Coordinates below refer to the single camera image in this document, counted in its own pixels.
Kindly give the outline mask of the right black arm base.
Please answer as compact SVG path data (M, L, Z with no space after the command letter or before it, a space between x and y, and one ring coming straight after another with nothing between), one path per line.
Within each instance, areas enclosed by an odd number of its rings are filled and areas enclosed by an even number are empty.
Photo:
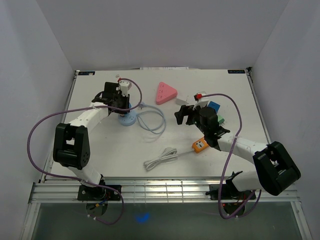
M219 184L210 184L209 191L205 193L206 196L210 196L211 200L218 200L220 185ZM228 185L223 184L221 190L221 200L235 200L235 201L244 201L252 193L251 190L238 191L232 190Z

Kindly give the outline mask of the white charger plug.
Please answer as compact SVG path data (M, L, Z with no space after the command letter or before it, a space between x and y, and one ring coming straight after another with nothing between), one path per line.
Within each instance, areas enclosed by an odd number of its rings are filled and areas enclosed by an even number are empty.
M189 104L188 98L189 98L188 96L179 95L176 97L175 103L179 106L182 106L182 105L187 106Z

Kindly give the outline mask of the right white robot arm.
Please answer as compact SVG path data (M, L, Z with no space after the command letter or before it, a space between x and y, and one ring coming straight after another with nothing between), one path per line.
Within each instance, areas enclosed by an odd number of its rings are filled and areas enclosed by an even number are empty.
M265 190L278 196L301 178L300 170L282 143L259 143L234 136L219 125L218 116L211 107L183 105L174 116L178 125L187 117L186 124L195 125L209 147L229 152L254 165L254 171L232 173L223 184L222 189L232 199L253 190Z

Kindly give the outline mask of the pink triangular power strip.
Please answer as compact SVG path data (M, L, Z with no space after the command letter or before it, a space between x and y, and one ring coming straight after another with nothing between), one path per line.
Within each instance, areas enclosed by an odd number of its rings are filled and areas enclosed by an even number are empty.
M157 105L162 105L178 95L178 91L171 87L170 85L160 82L158 84L157 93L155 97L155 103Z

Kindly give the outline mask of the green charger plug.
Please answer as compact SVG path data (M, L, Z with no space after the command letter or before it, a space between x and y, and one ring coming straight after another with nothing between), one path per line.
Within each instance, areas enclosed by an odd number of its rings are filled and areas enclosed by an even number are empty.
M222 125L225 122L225 119L221 115L217 115L218 124Z

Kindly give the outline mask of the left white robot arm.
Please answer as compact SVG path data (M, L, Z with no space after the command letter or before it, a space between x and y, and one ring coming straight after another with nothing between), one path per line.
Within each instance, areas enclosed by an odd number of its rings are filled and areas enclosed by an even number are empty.
M111 113L128 113L131 87L132 83L128 80L106 82L104 90L93 98L89 109L69 123L58 124L55 129L53 160L72 171L85 186L88 186L88 193L95 200L100 200L106 195L106 187L100 184L103 176L89 163L89 133Z

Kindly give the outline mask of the round light blue power strip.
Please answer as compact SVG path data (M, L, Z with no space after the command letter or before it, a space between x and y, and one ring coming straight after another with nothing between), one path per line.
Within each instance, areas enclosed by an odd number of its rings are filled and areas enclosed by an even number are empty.
M118 115L118 122L125 127L132 126L137 120L137 113L132 110L125 115L125 117L119 117Z

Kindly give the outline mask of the right blue corner label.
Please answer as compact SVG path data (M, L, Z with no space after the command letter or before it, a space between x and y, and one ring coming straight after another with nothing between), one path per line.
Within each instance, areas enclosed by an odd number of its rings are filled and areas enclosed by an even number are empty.
M229 74L245 74L246 71L243 69L228 69L227 72Z

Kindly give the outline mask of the orange power strip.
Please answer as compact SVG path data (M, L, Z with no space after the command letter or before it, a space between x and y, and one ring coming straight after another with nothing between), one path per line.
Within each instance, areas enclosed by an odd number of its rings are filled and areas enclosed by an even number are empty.
M202 137L192 144L193 151L198 154L209 147L206 140Z

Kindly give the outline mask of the dark blue cube socket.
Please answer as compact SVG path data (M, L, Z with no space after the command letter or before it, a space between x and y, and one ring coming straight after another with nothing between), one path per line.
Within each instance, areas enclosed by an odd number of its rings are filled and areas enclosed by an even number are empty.
M218 104L218 103L216 103L216 102L214 102L214 101L210 101L207 106L210 107L210 108L212 108L212 109L214 109L214 111L215 111L216 114L218 114L219 109L220 109L220 107L221 107L220 104Z

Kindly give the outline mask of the left blue corner label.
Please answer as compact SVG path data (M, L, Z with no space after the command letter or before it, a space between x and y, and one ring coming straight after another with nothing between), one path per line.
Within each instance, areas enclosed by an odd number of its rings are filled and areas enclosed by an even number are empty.
M78 72L78 76L94 76L95 75L95 71L79 71Z

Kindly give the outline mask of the blue corner label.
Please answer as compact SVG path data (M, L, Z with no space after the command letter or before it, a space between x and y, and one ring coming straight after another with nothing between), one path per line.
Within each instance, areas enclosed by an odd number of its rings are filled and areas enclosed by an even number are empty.
M95 71L79 71L78 72L78 76L94 76L95 75Z
M229 74L245 74L246 71L243 69L228 69L227 72Z

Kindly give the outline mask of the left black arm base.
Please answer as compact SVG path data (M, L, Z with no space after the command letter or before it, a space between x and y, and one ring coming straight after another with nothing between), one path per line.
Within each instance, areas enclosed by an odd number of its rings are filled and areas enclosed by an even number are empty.
M89 187L80 185L77 194L78 201L120 201L120 195L114 190L101 188L101 187Z

